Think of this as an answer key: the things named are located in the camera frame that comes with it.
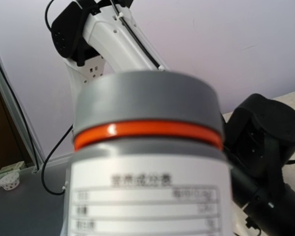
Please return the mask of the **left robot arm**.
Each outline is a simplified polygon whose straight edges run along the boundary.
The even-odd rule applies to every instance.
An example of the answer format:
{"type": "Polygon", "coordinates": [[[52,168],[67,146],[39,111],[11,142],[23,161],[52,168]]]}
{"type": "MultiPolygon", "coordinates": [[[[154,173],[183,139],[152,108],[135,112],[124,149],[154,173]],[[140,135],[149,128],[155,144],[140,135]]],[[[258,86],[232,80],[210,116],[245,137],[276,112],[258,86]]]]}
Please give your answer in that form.
{"type": "Polygon", "coordinates": [[[129,0],[74,0],[47,23],[70,75],[74,153],[64,236],[295,236],[295,110],[255,93],[228,121],[206,82],[172,72],[129,0]]]}

